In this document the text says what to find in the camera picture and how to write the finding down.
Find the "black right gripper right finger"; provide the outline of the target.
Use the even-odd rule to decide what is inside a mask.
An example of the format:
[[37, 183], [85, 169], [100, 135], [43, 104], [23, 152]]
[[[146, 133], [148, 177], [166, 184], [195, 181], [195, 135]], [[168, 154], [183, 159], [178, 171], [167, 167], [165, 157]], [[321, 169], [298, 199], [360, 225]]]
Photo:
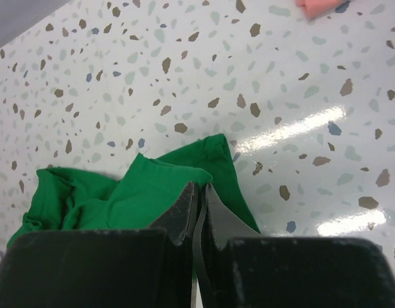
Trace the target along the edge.
[[374, 243], [262, 236], [212, 185], [201, 194], [197, 278], [204, 307], [395, 307], [395, 278]]

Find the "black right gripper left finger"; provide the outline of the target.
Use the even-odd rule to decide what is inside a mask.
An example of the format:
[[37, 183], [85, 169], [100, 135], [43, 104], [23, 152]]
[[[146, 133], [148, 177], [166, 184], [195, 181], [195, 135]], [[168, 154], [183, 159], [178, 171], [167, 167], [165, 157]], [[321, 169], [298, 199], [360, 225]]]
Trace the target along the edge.
[[197, 186], [138, 230], [31, 232], [0, 263], [0, 307], [194, 307]]

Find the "green t shirt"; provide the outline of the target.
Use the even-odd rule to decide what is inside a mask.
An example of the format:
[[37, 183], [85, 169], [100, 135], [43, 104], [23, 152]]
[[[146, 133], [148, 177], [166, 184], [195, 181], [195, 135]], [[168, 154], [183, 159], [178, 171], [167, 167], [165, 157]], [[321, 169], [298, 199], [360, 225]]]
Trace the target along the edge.
[[139, 153], [121, 180], [66, 167], [40, 169], [37, 177], [30, 209], [8, 246], [29, 232], [145, 228], [176, 202], [189, 182], [199, 188], [212, 184], [228, 209], [259, 230], [221, 133], [155, 159]]

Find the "folded salmon pink t shirt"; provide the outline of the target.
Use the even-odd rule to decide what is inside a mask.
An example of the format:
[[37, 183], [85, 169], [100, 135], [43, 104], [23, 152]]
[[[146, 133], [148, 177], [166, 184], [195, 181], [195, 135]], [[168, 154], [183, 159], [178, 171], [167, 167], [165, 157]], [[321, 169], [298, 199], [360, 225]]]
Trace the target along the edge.
[[314, 19], [346, 3], [344, 0], [295, 0], [307, 19]]

